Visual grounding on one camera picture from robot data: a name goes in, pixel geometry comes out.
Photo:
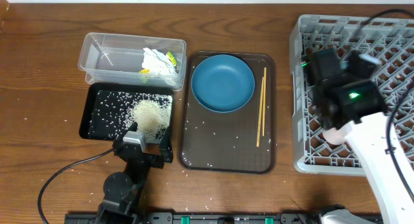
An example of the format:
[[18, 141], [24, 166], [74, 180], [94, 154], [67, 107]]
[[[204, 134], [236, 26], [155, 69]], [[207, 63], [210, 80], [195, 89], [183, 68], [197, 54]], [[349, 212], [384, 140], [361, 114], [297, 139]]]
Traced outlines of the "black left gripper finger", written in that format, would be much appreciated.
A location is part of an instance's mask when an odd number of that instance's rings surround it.
[[136, 132], [138, 124], [132, 123], [120, 136], [120, 140], [138, 140], [138, 133]]
[[171, 130], [167, 127], [158, 146], [160, 156], [164, 162], [173, 162], [173, 148], [171, 144]]

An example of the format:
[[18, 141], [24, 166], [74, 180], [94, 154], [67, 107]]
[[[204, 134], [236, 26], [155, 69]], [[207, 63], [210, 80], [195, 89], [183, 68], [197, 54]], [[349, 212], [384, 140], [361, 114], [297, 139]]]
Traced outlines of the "dark blue plate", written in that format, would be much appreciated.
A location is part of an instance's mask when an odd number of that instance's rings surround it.
[[248, 64], [228, 54], [206, 58], [191, 76], [191, 90], [198, 103], [217, 113], [241, 109], [253, 97], [255, 88]]

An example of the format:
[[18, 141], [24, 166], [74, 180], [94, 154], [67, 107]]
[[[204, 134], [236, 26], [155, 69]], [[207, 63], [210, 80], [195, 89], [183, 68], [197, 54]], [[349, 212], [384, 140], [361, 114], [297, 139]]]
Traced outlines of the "wooden chopstick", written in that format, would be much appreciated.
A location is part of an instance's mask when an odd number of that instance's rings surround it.
[[262, 103], [262, 136], [265, 136], [265, 115], [266, 115], [266, 86], [267, 86], [267, 68], [264, 67], [263, 74], [263, 103]]
[[262, 77], [261, 90], [260, 90], [260, 99], [259, 99], [259, 116], [258, 116], [258, 123], [257, 123], [257, 137], [256, 137], [256, 147], [257, 148], [260, 145], [261, 120], [262, 120], [262, 112], [263, 112], [263, 89], [264, 89], [264, 78]]

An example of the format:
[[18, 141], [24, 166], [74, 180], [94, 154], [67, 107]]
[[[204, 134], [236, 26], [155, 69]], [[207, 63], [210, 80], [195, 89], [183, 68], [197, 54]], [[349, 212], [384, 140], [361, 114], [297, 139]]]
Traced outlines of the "pink plastic cup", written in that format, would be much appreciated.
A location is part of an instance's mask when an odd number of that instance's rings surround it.
[[323, 138], [332, 145], [341, 145], [346, 142], [342, 132], [336, 128], [324, 130]]

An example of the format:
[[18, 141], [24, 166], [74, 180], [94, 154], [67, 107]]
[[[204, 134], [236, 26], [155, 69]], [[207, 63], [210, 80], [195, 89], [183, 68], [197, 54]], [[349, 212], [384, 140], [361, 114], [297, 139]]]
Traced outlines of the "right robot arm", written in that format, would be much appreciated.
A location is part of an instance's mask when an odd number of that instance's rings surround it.
[[310, 54], [304, 66], [312, 103], [330, 144], [346, 142], [373, 190], [384, 223], [413, 222], [413, 169], [386, 102], [371, 81], [382, 62], [353, 51], [342, 68], [334, 49]]

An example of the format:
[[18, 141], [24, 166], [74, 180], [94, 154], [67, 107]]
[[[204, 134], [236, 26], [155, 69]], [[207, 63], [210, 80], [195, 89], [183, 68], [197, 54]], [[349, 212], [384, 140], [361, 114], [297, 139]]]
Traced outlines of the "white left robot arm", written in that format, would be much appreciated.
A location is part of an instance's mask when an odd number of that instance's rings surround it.
[[97, 224], [145, 222], [138, 204], [149, 171], [151, 168], [162, 169], [166, 162], [173, 161], [170, 128], [166, 128], [158, 145], [160, 153], [154, 155], [143, 149], [146, 140], [137, 127], [137, 123], [132, 124], [113, 142], [114, 154], [126, 166], [124, 171], [113, 173], [104, 181], [104, 198], [94, 221]]

